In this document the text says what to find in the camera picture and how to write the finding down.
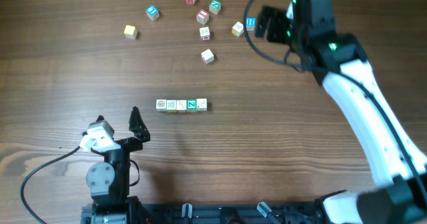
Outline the yellow edged wooden block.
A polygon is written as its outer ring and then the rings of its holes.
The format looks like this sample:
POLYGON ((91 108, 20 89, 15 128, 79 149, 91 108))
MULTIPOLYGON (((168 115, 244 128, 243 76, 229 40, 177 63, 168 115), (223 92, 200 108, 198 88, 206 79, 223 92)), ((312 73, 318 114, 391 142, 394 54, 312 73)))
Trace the yellow edged wooden block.
POLYGON ((167 112, 175 113, 177 112, 177 101, 168 99, 166 101, 166 110, 167 112))

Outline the green Z wooden block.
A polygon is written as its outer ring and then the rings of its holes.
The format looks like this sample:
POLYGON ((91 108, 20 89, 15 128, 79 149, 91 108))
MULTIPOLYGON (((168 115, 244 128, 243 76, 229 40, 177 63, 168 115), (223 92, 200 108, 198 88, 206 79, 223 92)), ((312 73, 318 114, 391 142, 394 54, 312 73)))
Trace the green Z wooden block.
POLYGON ((186 101, 186 111, 187 112, 196 112, 197 111, 197 100, 188 99, 186 101))

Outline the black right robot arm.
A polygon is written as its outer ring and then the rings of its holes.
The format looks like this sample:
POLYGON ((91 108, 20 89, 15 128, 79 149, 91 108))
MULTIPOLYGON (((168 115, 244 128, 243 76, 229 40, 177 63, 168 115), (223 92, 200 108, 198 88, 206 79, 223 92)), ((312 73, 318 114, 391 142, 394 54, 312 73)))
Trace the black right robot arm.
POLYGON ((283 43, 336 102, 368 160, 376 188, 338 191, 298 203, 286 218, 311 223, 413 223, 426 218, 426 156, 415 146, 378 87, 368 56, 352 34, 338 33, 331 0, 265 6, 258 37, 283 43))

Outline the white red striped block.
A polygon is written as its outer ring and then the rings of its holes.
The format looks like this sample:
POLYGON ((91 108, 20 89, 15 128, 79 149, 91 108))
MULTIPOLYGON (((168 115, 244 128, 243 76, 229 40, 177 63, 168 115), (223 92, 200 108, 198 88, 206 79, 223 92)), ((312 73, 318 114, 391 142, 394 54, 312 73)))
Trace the white red striped block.
POLYGON ((187 111, 187 101, 184 100, 177 100, 176 101, 176 110, 177 112, 183 112, 185 113, 187 111))

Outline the white green sided block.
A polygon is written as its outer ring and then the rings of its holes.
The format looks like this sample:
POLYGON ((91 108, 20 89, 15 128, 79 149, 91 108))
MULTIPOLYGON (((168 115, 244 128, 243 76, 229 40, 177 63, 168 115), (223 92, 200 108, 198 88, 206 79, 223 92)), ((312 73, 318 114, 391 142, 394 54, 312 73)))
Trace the white green sided block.
POLYGON ((207 99, 196 99, 197 111, 207 111, 207 99))

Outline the red drawing wooden block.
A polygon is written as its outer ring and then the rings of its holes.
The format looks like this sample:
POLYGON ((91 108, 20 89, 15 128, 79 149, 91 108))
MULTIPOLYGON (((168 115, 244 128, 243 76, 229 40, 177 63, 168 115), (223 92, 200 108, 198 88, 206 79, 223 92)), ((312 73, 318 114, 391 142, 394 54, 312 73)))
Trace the red drawing wooden block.
POLYGON ((166 99, 157 99, 155 108, 159 112, 167 111, 167 100, 166 99))

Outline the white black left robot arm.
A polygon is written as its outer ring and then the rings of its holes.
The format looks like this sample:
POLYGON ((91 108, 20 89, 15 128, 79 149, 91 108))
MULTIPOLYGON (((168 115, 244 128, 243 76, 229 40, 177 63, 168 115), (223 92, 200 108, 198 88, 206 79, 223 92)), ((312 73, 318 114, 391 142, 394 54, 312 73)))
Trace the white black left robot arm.
POLYGON ((81 210, 81 224, 147 223, 149 214, 136 196, 129 195, 129 188, 138 184, 129 180, 130 153, 143 149, 150 140, 139 109, 134 107, 129 117, 132 137, 115 140, 111 125, 99 116, 91 123, 79 146, 103 157, 103 161, 91 166, 86 175, 93 203, 81 210))

